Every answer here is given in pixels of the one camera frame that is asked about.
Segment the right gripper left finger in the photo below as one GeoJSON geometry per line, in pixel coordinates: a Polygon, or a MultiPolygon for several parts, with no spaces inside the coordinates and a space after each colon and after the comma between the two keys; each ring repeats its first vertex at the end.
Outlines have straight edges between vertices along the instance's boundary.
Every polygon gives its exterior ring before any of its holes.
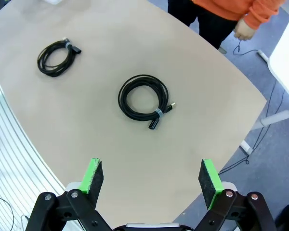
{"type": "Polygon", "coordinates": [[[68,221],[78,221],[86,231],[112,230],[96,210],[103,184],[102,162],[90,160],[80,185],[62,195],[42,192],[30,215],[27,231],[62,231],[68,221]]]}

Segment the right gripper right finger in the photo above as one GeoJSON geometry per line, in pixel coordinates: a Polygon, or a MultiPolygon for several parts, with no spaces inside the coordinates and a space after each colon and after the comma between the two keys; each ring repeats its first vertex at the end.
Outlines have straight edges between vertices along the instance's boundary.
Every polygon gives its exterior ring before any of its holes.
{"type": "Polygon", "coordinates": [[[196,231],[218,231],[226,220],[234,220],[241,231],[275,231],[276,226],[264,196],[246,196],[223,186],[212,160],[202,159],[198,181],[207,212],[196,231]]]}

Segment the person's left hand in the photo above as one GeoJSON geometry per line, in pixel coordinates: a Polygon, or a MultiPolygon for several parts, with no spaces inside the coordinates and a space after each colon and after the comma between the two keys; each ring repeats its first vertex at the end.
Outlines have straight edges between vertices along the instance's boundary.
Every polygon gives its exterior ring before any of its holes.
{"type": "Polygon", "coordinates": [[[234,36],[239,40],[250,40],[254,36],[256,30],[249,27],[243,19],[239,20],[235,29],[234,36]]]}

